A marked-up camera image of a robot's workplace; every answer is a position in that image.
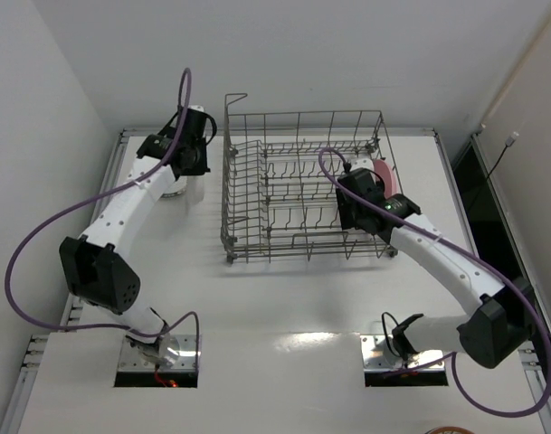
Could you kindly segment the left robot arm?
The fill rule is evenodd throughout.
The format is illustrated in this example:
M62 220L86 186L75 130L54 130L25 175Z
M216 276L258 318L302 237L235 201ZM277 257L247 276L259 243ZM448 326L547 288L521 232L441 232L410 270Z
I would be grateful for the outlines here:
M181 178L199 192L195 177L209 173L207 127L215 120L201 106L183 110L156 134L148 136L128 171L129 187L113 194L99 217L78 238L59 248L70 292L108 312L138 344L156 345L167 323L140 294L138 274L128 264L131 246L158 200Z

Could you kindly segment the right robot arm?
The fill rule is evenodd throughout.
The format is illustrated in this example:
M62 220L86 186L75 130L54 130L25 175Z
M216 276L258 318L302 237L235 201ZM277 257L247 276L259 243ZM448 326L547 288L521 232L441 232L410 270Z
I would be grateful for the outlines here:
M402 359L428 350L467 354L492 369L537 330L528 306L533 289L523 278L509 288L482 266L446 246L446 238L405 195L385 196L382 182L366 167L338 179L337 206L343 229L363 230L412 258L461 305L463 315L414 314L391 333Z

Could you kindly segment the pink plastic plate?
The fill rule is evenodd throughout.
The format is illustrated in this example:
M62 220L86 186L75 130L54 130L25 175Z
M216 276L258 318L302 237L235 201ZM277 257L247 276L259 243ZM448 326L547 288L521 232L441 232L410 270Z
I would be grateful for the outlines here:
M385 197L397 194L398 184L394 169L384 159L375 159L373 165L376 179L383 183Z

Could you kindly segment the grey wire dish rack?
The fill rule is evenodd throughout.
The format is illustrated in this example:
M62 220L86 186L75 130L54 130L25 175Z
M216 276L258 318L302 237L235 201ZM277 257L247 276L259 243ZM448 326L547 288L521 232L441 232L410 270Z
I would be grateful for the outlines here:
M366 157L395 166L377 109L250 112L244 93L223 104L221 241L228 262L342 254L393 258L378 237L341 228L334 185L348 161Z

